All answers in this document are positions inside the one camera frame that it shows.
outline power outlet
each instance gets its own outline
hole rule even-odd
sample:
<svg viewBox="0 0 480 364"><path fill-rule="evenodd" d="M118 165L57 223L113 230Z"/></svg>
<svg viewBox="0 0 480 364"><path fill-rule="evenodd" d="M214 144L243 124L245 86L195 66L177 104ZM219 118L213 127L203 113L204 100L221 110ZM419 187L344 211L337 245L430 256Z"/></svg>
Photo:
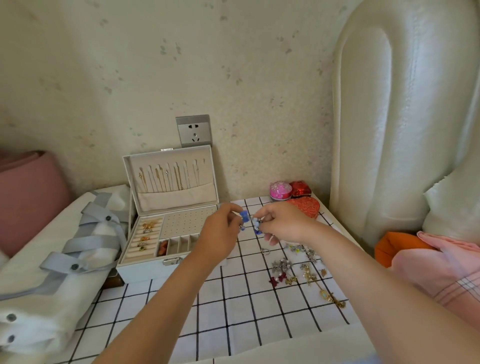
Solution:
<svg viewBox="0 0 480 364"><path fill-rule="evenodd" d="M209 115L180 116L175 120L182 147L212 144Z"/></svg>

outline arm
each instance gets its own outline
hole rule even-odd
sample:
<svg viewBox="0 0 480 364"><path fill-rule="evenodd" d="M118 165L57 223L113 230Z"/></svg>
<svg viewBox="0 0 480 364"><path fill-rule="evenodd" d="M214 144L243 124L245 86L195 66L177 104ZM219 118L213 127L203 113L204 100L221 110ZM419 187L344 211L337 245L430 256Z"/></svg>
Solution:
<svg viewBox="0 0 480 364"><path fill-rule="evenodd" d="M314 249L350 299L384 363L478 363L480 334L413 286L396 278L336 230L287 203L256 214L270 244Z"/></svg>
<svg viewBox="0 0 480 364"><path fill-rule="evenodd" d="M194 250L95 364L168 363L198 291L235 246L242 220L232 211L242 208L223 204L207 218Z"/></svg>

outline speckled wallpaper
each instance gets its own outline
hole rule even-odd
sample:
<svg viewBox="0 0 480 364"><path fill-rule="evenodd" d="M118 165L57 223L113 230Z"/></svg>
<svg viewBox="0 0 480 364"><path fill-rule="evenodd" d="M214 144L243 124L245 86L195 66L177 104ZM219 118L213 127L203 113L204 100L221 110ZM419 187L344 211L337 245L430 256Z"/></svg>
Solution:
<svg viewBox="0 0 480 364"><path fill-rule="evenodd" d="M76 193L209 114L220 199L330 192L332 53L360 0L2 0L0 148L53 151Z"/></svg>

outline jewelry box lid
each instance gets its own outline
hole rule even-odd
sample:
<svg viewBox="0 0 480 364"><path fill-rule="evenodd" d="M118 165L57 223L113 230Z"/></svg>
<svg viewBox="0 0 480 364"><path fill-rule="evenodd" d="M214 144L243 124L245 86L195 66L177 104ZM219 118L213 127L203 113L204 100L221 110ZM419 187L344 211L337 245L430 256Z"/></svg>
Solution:
<svg viewBox="0 0 480 364"><path fill-rule="evenodd" d="M210 145L128 155L123 163L139 216L219 202Z"/></svg>

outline hand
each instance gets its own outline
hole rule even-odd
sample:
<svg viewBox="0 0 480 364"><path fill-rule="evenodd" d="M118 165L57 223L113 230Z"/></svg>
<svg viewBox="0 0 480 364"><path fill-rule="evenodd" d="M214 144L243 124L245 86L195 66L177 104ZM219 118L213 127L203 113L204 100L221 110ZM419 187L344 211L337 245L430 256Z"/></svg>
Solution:
<svg viewBox="0 0 480 364"><path fill-rule="evenodd" d="M288 202L267 204L253 217L263 218L260 230L265 234L265 240L270 241L270 245L279 243L280 239L305 244L307 232L310 226L315 224L315 220Z"/></svg>
<svg viewBox="0 0 480 364"><path fill-rule="evenodd" d="M243 225L241 217L233 211L241 212L243 208L237 204L224 203L207 217L194 249L212 259L215 265L231 253L237 242L240 226Z"/></svg>

